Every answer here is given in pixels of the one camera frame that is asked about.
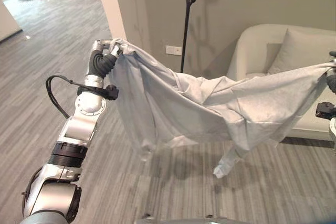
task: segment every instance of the wall outlet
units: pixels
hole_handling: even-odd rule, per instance
[[[167,55],[182,55],[182,47],[166,46]]]

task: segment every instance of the gray pillow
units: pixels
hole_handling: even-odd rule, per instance
[[[303,33],[289,28],[268,73],[275,74],[328,62],[331,60],[329,51],[335,50],[336,32],[334,35]]]

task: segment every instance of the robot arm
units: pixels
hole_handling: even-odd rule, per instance
[[[98,118],[106,108],[104,97],[118,97],[114,86],[103,89],[104,77],[121,53],[118,45],[113,45],[110,53],[103,55],[110,44],[110,40],[93,44],[85,85],[78,89],[75,113],[65,122],[48,163],[34,174],[24,193],[22,224],[71,223],[76,217],[81,188],[74,182],[80,178]]]

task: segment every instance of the black cable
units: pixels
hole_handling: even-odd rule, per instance
[[[80,84],[80,83],[76,83],[72,80],[69,80],[65,76],[61,76],[61,75],[49,76],[48,79],[46,80],[46,89],[47,89],[48,95],[49,95],[53,105],[62,113],[62,115],[64,115],[65,118],[69,118],[69,114],[67,112],[65,112],[65,110],[61,107],[61,105],[59,105],[59,103],[57,102],[57,100],[54,97],[54,95],[52,93],[52,90],[51,90],[51,81],[53,80],[53,78],[60,78],[64,81],[66,81],[69,84],[73,84],[73,85],[82,87],[85,90],[91,91],[91,92],[93,92],[97,95],[100,95],[100,96],[104,97],[104,98],[110,99],[109,97],[107,97],[107,95],[108,95],[107,90],[96,88],[96,87],[86,86],[86,85],[83,85],[83,84]]]
[[[37,171],[35,171],[35,173],[32,175],[32,177],[29,180],[29,183],[26,187],[26,190],[23,193],[21,193],[23,195],[23,198],[22,198],[22,216],[24,215],[24,210],[25,210],[26,202],[27,202],[29,194],[30,194],[31,186],[32,186],[33,182],[37,179],[38,174],[41,170],[42,170],[42,167],[40,167]]]

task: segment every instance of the black metal coat rack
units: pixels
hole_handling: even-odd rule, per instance
[[[190,7],[193,3],[196,2],[196,0],[185,0],[185,1],[186,1],[186,10],[185,10],[184,36],[182,46],[181,73],[183,73],[183,67],[184,67],[184,56],[185,56],[185,46],[187,43]]]

